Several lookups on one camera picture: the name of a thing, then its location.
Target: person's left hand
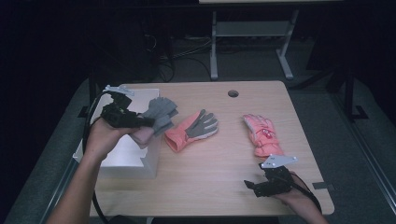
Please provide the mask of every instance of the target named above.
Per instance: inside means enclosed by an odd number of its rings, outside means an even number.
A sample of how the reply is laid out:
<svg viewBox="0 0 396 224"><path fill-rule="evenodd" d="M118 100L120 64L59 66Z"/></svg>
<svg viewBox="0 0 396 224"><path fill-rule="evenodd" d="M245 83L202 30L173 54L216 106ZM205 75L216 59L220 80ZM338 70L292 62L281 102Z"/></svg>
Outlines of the person's left hand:
<svg viewBox="0 0 396 224"><path fill-rule="evenodd" d="M92 126L88 137L84 157L103 161L125 134L134 133L138 128L113 128L104 119L99 118Z"/></svg>

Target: glove cuff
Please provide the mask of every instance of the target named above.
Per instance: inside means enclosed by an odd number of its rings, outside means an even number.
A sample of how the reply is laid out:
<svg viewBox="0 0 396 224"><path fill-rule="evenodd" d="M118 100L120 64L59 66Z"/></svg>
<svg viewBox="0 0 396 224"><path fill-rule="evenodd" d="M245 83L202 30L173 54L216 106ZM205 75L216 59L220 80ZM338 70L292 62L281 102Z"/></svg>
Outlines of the glove cuff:
<svg viewBox="0 0 396 224"><path fill-rule="evenodd" d="M173 151L179 152L192 141L184 130L171 129L165 132L165 142Z"/></svg>

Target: hand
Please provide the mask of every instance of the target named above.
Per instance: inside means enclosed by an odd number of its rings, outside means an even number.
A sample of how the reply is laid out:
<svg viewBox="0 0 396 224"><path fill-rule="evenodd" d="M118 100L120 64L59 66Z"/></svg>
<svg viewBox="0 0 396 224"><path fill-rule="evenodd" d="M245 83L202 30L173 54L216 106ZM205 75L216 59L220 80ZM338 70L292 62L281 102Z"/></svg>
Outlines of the hand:
<svg viewBox="0 0 396 224"><path fill-rule="evenodd" d="M113 128L104 119L99 118L92 126L88 137L84 157L103 161L125 134L134 133L138 128Z"/></svg>
<svg viewBox="0 0 396 224"><path fill-rule="evenodd" d="M305 183L297 177L294 172L290 173L293 177L294 183L304 189L308 189ZM273 197L279 199L307 223L328 223L324 216L319 212L314 202L295 188L291 189L289 192L274 195Z"/></svg>

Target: dark background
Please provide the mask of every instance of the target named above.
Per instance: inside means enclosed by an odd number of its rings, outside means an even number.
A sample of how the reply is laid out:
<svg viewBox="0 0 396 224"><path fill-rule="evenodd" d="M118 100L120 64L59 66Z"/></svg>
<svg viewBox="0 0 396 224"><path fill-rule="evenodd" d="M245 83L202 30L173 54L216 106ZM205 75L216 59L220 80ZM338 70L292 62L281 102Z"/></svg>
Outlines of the dark background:
<svg viewBox="0 0 396 224"><path fill-rule="evenodd" d="M132 2L140 6L147 1ZM158 54L171 51L166 37L210 35L211 13L167 9L164 13L134 14L98 8L96 1L86 2L84 7L74 1L55 4L46 0L0 4L3 222L81 82L92 74L100 85L150 81L158 75ZM350 68L396 124L394 5L388 1L346 1L319 6L315 13L310 9L302 9L293 36L317 40L307 68L322 70L335 63ZM147 41L143 34L160 40L150 54L144 51ZM128 36L134 41L123 39Z"/></svg>

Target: pink glove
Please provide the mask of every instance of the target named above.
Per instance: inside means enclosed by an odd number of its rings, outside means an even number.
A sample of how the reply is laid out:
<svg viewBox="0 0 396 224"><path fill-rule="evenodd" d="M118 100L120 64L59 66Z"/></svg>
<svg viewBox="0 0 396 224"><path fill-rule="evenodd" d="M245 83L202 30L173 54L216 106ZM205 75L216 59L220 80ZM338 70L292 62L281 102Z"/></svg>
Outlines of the pink glove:
<svg viewBox="0 0 396 224"><path fill-rule="evenodd" d="M196 112L183 120L175 129L165 132L165 142L175 152L181 151L186 145L212 136L218 131L215 116L205 114L205 110Z"/></svg>
<svg viewBox="0 0 396 224"><path fill-rule="evenodd" d="M249 137L256 146L254 154L265 158L270 154L284 155L276 139L274 125L271 120L258 115L244 115L246 125L249 127Z"/></svg>

